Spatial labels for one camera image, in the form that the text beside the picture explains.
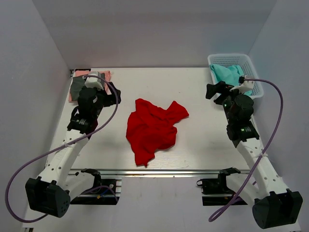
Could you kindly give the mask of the red t-shirt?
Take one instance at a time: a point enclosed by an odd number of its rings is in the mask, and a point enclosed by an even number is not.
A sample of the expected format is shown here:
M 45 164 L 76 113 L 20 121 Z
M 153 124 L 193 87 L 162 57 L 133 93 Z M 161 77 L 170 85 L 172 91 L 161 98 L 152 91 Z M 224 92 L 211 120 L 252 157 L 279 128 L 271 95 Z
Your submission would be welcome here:
M 131 145 L 137 166 L 148 166 L 157 150 L 165 150 L 176 143 L 174 124 L 189 117 L 188 111 L 173 101 L 168 109 L 144 99 L 135 101 L 136 110 L 127 121 L 126 138 Z

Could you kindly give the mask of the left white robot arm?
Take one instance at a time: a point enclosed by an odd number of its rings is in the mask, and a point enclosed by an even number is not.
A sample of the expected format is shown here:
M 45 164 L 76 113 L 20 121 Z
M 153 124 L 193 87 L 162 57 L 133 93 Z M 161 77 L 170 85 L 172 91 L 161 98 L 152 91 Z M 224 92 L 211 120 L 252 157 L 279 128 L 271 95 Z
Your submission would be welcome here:
M 61 218 L 72 200 L 81 193 L 101 190 L 100 174 L 95 169 L 82 169 L 69 178 L 68 174 L 83 147 L 98 126 L 98 116 L 104 107 L 119 104 L 121 92 L 112 82 L 110 94 L 99 87 L 87 85 L 79 92 L 73 109 L 62 149 L 57 151 L 37 178 L 29 178 L 25 188 L 32 210 Z

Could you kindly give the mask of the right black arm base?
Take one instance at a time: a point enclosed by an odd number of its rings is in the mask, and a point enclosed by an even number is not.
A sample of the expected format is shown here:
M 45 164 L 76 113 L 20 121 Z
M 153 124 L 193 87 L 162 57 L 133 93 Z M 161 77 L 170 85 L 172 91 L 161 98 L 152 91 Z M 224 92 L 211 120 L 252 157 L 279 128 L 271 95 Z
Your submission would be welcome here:
M 226 177 L 232 174 L 241 174 L 241 171 L 231 167 L 220 170 L 216 178 L 203 178 L 196 182 L 202 191 L 203 206 L 224 206 L 233 198 L 235 192 L 226 185 Z

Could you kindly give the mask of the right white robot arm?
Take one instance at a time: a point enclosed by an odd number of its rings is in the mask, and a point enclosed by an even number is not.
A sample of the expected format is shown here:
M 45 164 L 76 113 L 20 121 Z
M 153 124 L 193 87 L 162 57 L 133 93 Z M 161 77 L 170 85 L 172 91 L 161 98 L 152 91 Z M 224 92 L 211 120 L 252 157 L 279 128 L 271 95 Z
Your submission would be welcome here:
M 250 172 L 244 176 L 236 168 L 223 169 L 218 174 L 218 188 L 225 193 L 234 191 L 232 199 L 215 211 L 209 221 L 215 221 L 229 206 L 242 199 L 252 209 L 253 218 L 261 229 L 268 229 L 297 221 L 303 198 L 291 191 L 271 164 L 251 117 L 253 99 L 244 93 L 251 90 L 254 79 L 243 80 L 234 87 L 221 81 L 207 84 L 206 99 L 215 94 L 215 104 L 221 105 L 227 119 L 227 135 L 243 156 Z

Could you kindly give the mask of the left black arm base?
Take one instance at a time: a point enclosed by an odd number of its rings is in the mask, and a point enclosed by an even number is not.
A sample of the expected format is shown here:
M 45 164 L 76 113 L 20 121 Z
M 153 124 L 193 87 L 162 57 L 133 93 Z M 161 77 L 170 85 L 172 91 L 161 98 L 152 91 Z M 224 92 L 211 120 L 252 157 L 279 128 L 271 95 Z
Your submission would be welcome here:
M 85 189 L 76 198 L 71 197 L 73 205 L 117 205 L 121 194 L 121 179 L 113 177 L 103 177 L 96 169 L 82 169 L 75 175 L 89 174 L 94 180 L 89 189 Z

